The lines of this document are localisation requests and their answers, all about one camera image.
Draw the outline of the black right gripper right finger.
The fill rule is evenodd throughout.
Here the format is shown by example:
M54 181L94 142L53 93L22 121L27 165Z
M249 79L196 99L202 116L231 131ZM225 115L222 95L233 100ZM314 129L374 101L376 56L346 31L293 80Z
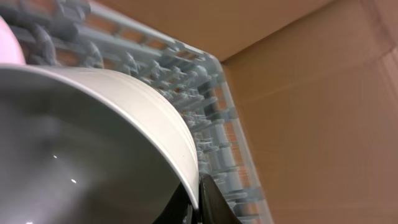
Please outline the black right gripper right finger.
M202 174L199 187L202 224L241 224L211 175Z

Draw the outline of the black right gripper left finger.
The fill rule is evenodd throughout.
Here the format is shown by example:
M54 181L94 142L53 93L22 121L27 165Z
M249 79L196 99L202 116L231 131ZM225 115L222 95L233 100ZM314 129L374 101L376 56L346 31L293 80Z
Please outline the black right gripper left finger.
M182 184L179 184L162 213L153 224L192 224L193 207Z

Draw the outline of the pink bowl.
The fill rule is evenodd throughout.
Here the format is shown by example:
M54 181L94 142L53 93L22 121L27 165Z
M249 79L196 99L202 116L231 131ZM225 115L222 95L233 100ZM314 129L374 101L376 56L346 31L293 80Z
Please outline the pink bowl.
M25 65L23 51L14 33L2 17L0 22L0 62Z

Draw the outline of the light green bowl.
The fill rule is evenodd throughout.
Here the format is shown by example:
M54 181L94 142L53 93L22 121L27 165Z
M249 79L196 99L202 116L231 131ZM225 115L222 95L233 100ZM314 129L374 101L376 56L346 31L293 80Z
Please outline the light green bowl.
M179 184L199 208L180 113L137 78L1 66L1 222L153 223Z

